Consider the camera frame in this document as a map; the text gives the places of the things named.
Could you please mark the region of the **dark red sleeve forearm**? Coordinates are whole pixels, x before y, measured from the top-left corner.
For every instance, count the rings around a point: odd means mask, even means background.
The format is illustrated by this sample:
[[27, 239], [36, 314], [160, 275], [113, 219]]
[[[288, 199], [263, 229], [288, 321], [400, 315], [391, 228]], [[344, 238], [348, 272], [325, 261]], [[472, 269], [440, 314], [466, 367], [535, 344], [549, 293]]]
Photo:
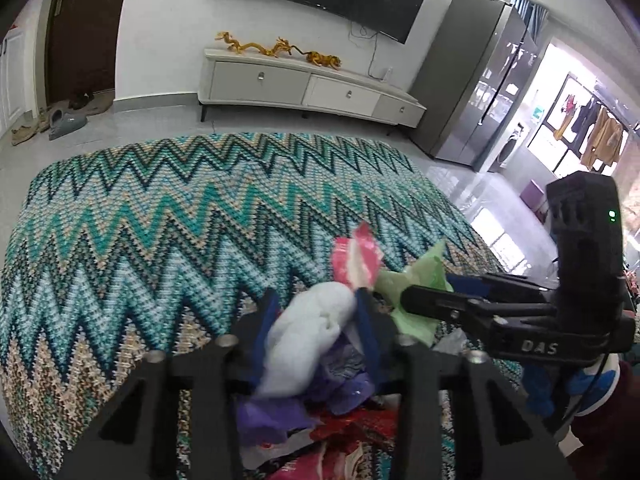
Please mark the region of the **dark red sleeve forearm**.
[[582, 446], [567, 457], [577, 479], [639, 478], [639, 377], [620, 376], [612, 396], [588, 415], [575, 417]]

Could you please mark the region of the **right blue white gloved hand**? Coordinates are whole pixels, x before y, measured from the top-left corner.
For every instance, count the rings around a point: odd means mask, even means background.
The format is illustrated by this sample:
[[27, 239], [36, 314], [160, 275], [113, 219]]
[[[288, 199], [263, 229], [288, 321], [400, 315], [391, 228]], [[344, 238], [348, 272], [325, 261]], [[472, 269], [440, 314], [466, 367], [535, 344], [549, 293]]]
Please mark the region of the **right blue white gloved hand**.
[[608, 402], [619, 381], [620, 358], [615, 353], [606, 358], [600, 356], [596, 364], [578, 370], [568, 379], [556, 378], [552, 382], [548, 370], [537, 364], [525, 365], [522, 377], [529, 411], [543, 418], [553, 415], [559, 407], [558, 402], [552, 400], [556, 385], [571, 399], [579, 399], [575, 415], [586, 416]]

